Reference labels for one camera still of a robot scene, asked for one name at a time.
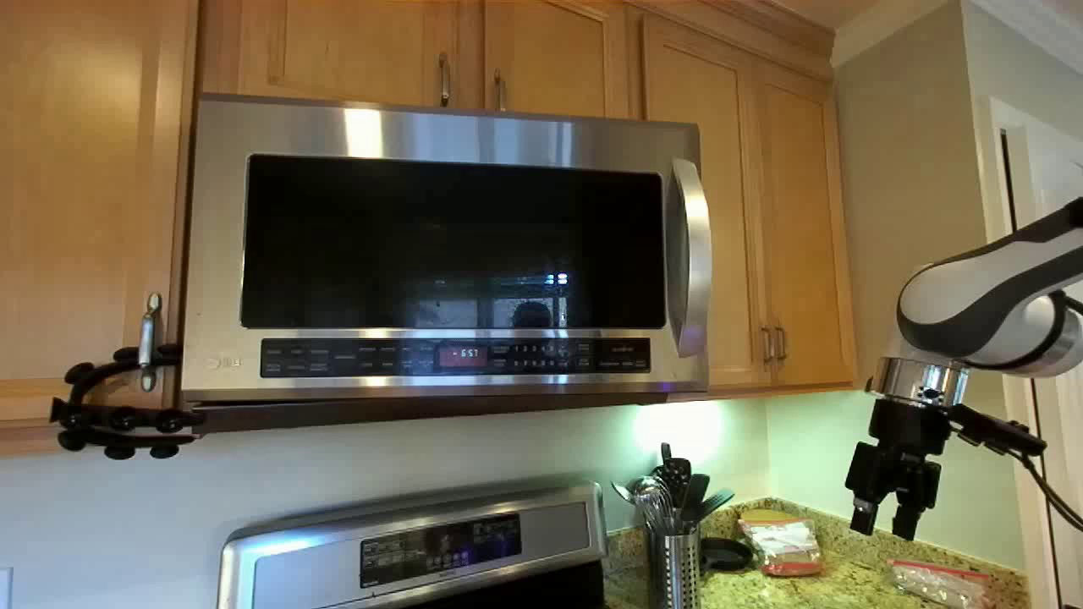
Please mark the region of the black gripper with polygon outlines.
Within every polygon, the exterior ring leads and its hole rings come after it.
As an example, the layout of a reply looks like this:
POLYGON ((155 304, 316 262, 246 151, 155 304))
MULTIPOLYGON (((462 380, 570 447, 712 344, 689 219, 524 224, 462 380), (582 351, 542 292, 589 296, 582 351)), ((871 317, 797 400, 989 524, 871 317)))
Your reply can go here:
POLYGON ((880 500, 896 494, 895 535, 913 541, 920 515, 934 509, 947 432, 934 411, 877 400, 871 445, 861 445, 849 464, 849 529, 875 535, 880 500))

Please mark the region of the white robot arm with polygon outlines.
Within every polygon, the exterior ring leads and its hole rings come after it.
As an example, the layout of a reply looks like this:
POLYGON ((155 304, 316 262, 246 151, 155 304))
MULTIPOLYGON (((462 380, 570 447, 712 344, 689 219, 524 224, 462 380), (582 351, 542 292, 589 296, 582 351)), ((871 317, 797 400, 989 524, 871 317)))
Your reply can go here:
POLYGON ((937 453, 950 432, 1017 458, 1050 509, 1079 524, 1037 471, 1047 445, 966 403, 973 369, 1047 380, 1083 361, 1083 304, 1065 296, 1079 277, 1083 201, 1070 201, 1008 236, 920 268, 902 288, 895 342, 871 384, 871 445, 852 450, 845 471, 852 533, 871 535, 880 500, 895 494, 895 535, 913 539, 937 500, 937 453))

